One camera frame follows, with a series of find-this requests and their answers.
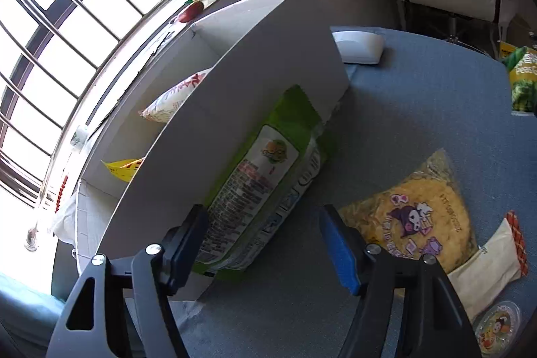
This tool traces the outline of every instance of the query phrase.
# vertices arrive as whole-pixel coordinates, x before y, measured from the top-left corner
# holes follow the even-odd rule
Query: tomato
[[[204,8],[205,6],[203,5],[203,2],[193,2],[183,11],[181,11],[181,13],[177,16],[177,20],[181,23],[188,23],[198,17]]]

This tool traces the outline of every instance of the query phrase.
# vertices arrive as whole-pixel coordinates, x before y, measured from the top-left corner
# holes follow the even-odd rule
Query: green snack bag
[[[537,104],[537,51],[524,46],[502,63],[511,83],[512,114],[532,116]]]
[[[195,271],[240,271],[252,263],[326,160],[322,130],[304,91],[285,91],[209,195],[210,226]]]

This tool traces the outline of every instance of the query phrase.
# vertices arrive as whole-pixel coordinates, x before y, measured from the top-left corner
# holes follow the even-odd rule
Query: blue gripper pad
[[[352,295],[357,296],[360,288],[360,280],[356,272],[356,257],[345,242],[344,236],[332,221],[328,213],[323,209],[319,216],[319,226],[327,246],[328,255],[336,269],[339,282],[348,288]]]

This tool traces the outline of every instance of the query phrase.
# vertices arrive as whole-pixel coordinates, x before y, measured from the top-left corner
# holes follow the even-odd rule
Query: blue table surface
[[[516,302],[523,321],[535,309],[537,120],[511,115],[503,65],[420,35],[333,30],[350,29],[385,37],[381,62],[347,66],[351,86],[329,125],[338,152],[244,280],[214,283],[198,302],[174,311],[193,358],[337,357],[358,301],[338,283],[315,208],[386,190],[441,147],[453,161],[479,244],[508,210],[519,216],[530,273],[499,299]],[[396,335],[390,329],[383,356],[393,353]]]

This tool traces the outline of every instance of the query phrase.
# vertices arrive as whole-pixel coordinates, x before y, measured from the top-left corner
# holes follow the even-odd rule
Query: yellow snack bag
[[[432,254],[449,273],[477,252],[470,216],[444,150],[399,185],[339,210],[347,226],[394,256]]]
[[[517,49],[518,48],[516,46],[513,46],[512,44],[509,44],[506,42],[500,42],[500,60],[507,58]]]
[[[128,160],[114,161],[114,162],[104,162],[102,163],[110,171],[112,175],[118,177],[122,181],[130,182],[134,177],[136,171],[143,163],[143,158],[138,160],[133,160],[132,158]]]

